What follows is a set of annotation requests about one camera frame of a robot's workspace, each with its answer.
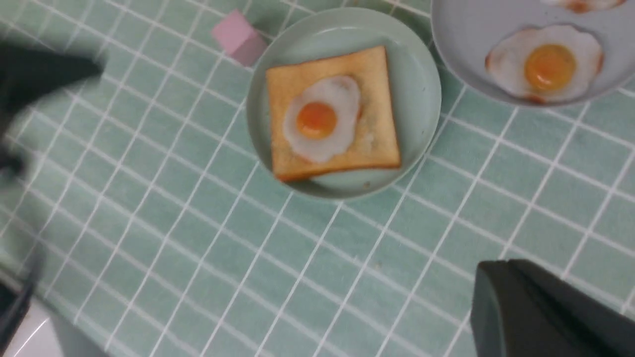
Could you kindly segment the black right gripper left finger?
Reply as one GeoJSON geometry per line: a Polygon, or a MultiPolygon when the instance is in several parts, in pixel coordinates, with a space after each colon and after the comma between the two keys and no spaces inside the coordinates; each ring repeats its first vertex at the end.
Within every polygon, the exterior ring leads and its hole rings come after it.
{"type": "Polygon", "coordinates": [[[1,128],[29,105],[104,73],[103,59],[87,50],[62,52],[21,42],[2,42],[1,128]]]}

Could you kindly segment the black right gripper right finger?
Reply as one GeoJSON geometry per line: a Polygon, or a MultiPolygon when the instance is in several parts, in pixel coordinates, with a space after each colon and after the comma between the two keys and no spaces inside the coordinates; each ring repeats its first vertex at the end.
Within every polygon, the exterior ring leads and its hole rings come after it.
{"type": "Polygon", "coordinates": [[[526,259],[482,261],[470,313],[479,357],[632,357],[635,324],[526,259]]]}

